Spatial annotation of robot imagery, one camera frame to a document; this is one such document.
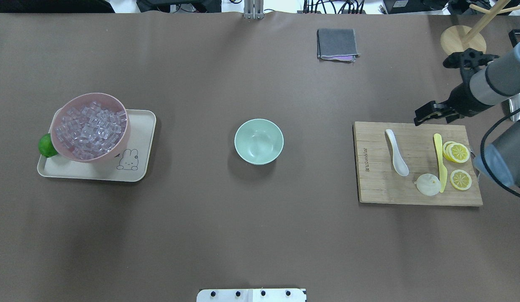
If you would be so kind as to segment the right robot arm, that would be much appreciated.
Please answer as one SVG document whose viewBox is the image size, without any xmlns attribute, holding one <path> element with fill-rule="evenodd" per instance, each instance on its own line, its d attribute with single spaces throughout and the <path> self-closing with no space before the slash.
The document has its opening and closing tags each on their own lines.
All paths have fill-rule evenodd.
<svg viewBox="0 0 520 302">
<path fill-rule="evenodd" d="M 443 66 L 459 69 L 463 82 L 441 103 L 428 102 L 415 111 L 414 124 L 445 118 L 447 123 L 473 117 L 520 94 L 520 42 L 502 57 L 468 48 L 454 52 Z M 484 134 L 476 167 L 503 188 L 520 189 L 520 119 L 492 143 Z"/>
</svg>

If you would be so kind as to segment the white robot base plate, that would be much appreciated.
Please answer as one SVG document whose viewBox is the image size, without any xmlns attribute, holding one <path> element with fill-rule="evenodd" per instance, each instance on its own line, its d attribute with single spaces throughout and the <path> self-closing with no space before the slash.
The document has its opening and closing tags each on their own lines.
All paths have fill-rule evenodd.
<svg viewBox="0 0 520 302">
<path fill-rule="evenodd" d="M 299 288 L 249 288 L 204 289 L 196 297 L 197 302 L 306 302 L 305 289 Z"/>
</svg>

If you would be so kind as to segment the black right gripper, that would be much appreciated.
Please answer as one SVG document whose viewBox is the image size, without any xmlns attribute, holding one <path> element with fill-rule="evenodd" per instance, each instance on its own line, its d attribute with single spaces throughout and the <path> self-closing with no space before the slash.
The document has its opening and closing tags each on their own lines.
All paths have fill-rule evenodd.
<svg viewBox="0 0 520 302">
<path fill-rule="evenodd" d="M 430 101 L 415 110 L 414 125 L 420 126 L 431 119 L 445 118 L 446 123 L 465 117 L 474 117 L 483 111 L 483 104 L 476 99 L 469 86 L 460 84 L 442 103 Z"/>
</svg>

